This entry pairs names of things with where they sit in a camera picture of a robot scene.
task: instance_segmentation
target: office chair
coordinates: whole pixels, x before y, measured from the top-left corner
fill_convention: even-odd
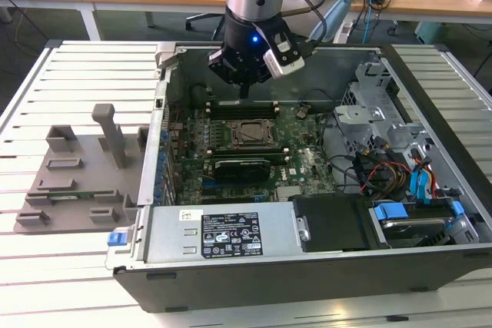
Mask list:
[[[221,18],[217,28],[214,30],[214,33],[212,34],[212,41],[216,41],[217,36],[221,32],[222,27],[224,27],[224,21],[225,21],[224,15],[219,15],[217,13],[203,13],[201,15],[192,15],[191,17],[186,18],[186,21],[184,22],[184,27],[186,28],[186,31],[190,31],[193,29],[191,27],[191,23],[193,21],[198,21],[200,19],[207,19],[207,18],[215,18],[215,17]]]

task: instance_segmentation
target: white sticker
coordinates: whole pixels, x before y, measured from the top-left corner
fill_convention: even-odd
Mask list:
[[[75,195],[65,195],[65,196],[50,196],[49,200],[77,200],[78,197]]]
[[[202,209],[180,210],[179,220],[201,220]]]
[[[208,57],[208,60],[216,59],[216,57],[220,57],[221,54],[222,54],[222,49],[217,50],[214,54],[212,54],[210,57]]]

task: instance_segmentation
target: white aluminum table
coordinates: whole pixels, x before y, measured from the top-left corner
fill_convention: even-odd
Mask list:
[[[0,327],[490,326],[492,269],[437,292],[148,314],[105,268],[107,233],[14,234],[16,213],[48,147],[50,125],[71,124],[76,134],[101,133],[91,119],[96,102],[115,105],[123,132],[136,133],[149,122],[155,46],[67,41],[46,48],[2,115]],[[393,315],[409,320],[388,323]]]
[[[73,9],[79,11],[84,21],[89,40],[104,40],[98,22],[97,11],[127,11],[145,12],[146,22],[149,27],[154,25],[152,12],[183,12],[183,13],[217,13],[225,12],[225,7],[213,5],[173,5],[173,4],[145,4],[123,2],[73,2],[54,0],[14,0],[19,8],[49,8],[49,9]],[[0,0],[0,7],[12,7],[8,0]],[[348,31],[352,22],[358,17],[359,12],[349,12],[341,26],[334,42],[346,43]],[[418,12],[411,14],[396,14],[382,12],[380,20],[413,21],[413,22],[446,22],[465,23],[471,25],[488,25],[492,23],[490,16],[463,16],[463,15],[427,15]]]

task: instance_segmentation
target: black power cable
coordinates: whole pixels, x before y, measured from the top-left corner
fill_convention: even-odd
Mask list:
[[[480,72],[480,70],[482,69],[482,67],[485,65],[485,63],[487,63],[487,61],[490,59],[490,57],[492,57],[492,51],[487,55],[487,57],[485,57],[485,59],[480,63],[480,65],[478,66],[477,70],[475,71],[474,73],[474,77],[477,77],[478,76],[478,72]]]
[[[19,40],[17,40],[17,41],[12,40],[12,39],[10,38],[10,35],[9,35],[9,34],[8,34],[8,32],[7,32],[7,29],[6,29],[6,27],[7,27],[7,26],[6,26],[6,25],[3,25],[2,23],[0,23],[0,26],[1,26],[0,28],[2,29],[3,33],[5,34],[5,37],[7,38],[7,40],[8,40],[9,42],[11,42],[12,44],[14,44],[15,46],[17,46],[17,47],[18,47],[19,45],[22,45],[22,46],[25,46],[26,48],[30,48],[31,50],[33,50],[33,51],[34,51],[35,53],[37,53],[38,55],[41,53],[39,50],[37,50],[37,49],[36,49],[34,46],[32,46],[32,45],[25,44],[24,42],[19,41]]]
[[[375,5],[374,3],[373,4],[370,4],[367,0],[363,0],[363,5],[362,5],[362,9],[361,11],[359,12],[359,15],[357,16],[353,26],[352,26],[352,29],[349,33],[349,37],[352,35],[352,33],[354,32],[354,30],[358,30],[358,31],[365,31],[365,27],[363,28],[359,28],[357,25],[359,23],[359,21],[361,20],[361,17],[362,15],[364,14],[364,24],[367,24],[368,22],[373,22],[374,25],[371,26],[370,28],[368,28],[367,30],[368,31],[371,31],[371,33],[369,34],[369,38],[367,38],[367,40],[369,40],[373,33],[374,33],[374,30],[375,28],[379,25],[380,23],[380,15],[381,15],[381,12],[383,10],[385,10],[391,3],[392,0],[387,0],[387,3],[386,4],[383,4],[381,6],[377,6]],[[377,13],[376,13],[376,17],[374,20],[367,20],[367,10],[369,9],[369,7],[371,7],[373,10],[375,10]]]
[[[463,24],[461,24],[461,25],[463,26],[463,28],[464,28],[465,30],[467,30],[467,32],[468,32],[469,34],[472,34],[474,37],[476,37],[476,38],[478,38],[478,39],[480,39],[480,40],[482,40],[482,41],[487,41],[489,44],[490,44],[490,43],[492,43],[492,40],[489,40],[489,39],[486,39],[486,38],[482,38],[481,36],[479,36],[479,35],[475,34],[473,31],[471,31],[471,30],[469,29],[469,27],[470,27],[470,28],[473,28],[473,29],[475,29],[475,30],[478,30],[478,31],[489,31],[489,29],[487,29],[487,30],[482,30],[482,29],[480,29],[480,28],[475,28],[475,27],[472,27],[471,25],[468,25],[468,24],[466,24],[466,23],[463,23]]]
[[[307,5],[310,6],[311,10],[320,19],[320,21],[321,21],[321,27],[323,28],[321,30],[320,35],[317,37],[316,42],[314,43],[314,47],[316,48],[323,41],[323,38],[324,38],[324,36],[326,35],[326,33],[328,31],[328,26],[327,26],[327,23],[326,23],[326,19],[324,19],[323,15],[320,13],[320,11],[318,11],[318,9],[314,7],[314,5],[311,2],[311,0],[304,0],[304,1],[307,3]]]
[[[331,101],[337,101],[337,100],[333,99],[333,97],[330,94],[328,94],[326,92],[326,90],[324,90],[323,88],[311,88],[302,94],[302,96],[299,98],[299,102],[302,102],[311,92],[315,92],[315,91],[322,93],[324,96],[326,96]]]
[[[352,180],[360,183],[360,180],[354,176],[353,174],[351,173],[348,173],[348,169],[347,170],[344,170],[343,168],[341,167],[338,167],[336,164],[333,163],[333,159],[337,158],[337,157],[344,157],[345,159],[349,160],[347,157],[347,155],[334,155],[333,157],[328,157],[327,154],[326,154],[326,150],[324,149],[324,145],[323,145],[323,139],[324,139],[324,132],[326,131],[326,127],[327,127],[327,123],[328,123],[328,118],[330,117],[330,115],[332,114],[326,114],[325,115],[325,121],[323,123],[323,127],[321,129],[321,133],[320,133],[320,141],[319,141],[319,145],[320,145],[320,149],[321,149],[321,153],[323,154],[323,157],[326,159],[327,163],[331,166],[331,168],[341,172],[344,174],[344,176],[347,176],[349,178],[351,178]],[[344,132],[341,130],[340,126],[338,126],[337,124],[337,127],[338,129],[340,130],[340,132],[342,133],[342,137],[345,137],[344,135]],[[377,186],[374,186],[370,181],[365,181],[364,184],[369,187],[370,189],[372,190],[375,190],[375,191],[378,191],[378,192],[381,192],[381,189],[378,188]]]
[[[324,2],[326,2],[326,0],[320,0],[316,5],[313,5],[312,7],[309,6],[309,8],[299,8],[299,9],[292,9],[290,11],[281,12],[281,17],[290,17],[292,15],[303,15],[304,13],[309,13],[315,9],[320,8],[324,4]]]
[[[347,168],[346,171],[349,171],[349,170],[355,171],[355,168],[354,167],[349,167],[349,168]],[[342,193],[345,193],[345,190],[347,190],[347,187],[349,187],[349,186],[361,187],[359,183],[356,183],[356,184],[348,184],[347,183],[347,173],[344,173],[344,184],[338,184],[336,187],[343,187],[343,190],[339,190],[339,191],[341,191]]]
[[[490,30],[492,30],[492,27],[478,28],[476,26],[470,25],[469,23],[463,23],[463,26],[468,26],[468,27],[472,28],[473,30],[477,30],[477,31],[490,31]]]
[[[38,32],[42,35],[43,38],[47,40],[48,39],[48,36],[45,35],[45,33],[43,31],[41,31],[41,29],[25,14],[24,11],[22,11],[22,9],[20,9],[12,0],[8,0],[12,5],[14,5],[14,7],[25,17],[25,19],[27,19],[29,21],[29,23],[36,29],[38,30]]]

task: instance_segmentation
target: blue latch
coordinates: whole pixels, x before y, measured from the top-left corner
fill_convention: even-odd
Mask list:
[[[464,214],[464,209],[463,209],[463,205],[461,205],[461,202],[453,201],[451,203],[451,207],[453,208],[453,211],[456,214],[456,216],[460,214]]]
[[[426,186],[429,179],[429,174],[426,171],[413,172],[410,179],[410,193],[417,195],[417,199],[429,204],[430,199],[427,199]]]
[[[403,203],[382,203],[377,205],[374,211],[378,220],[408,218],[408,213]]]
[[[126,237],[126,232],[111,232],[108,236],[108,246],[124,246]]]

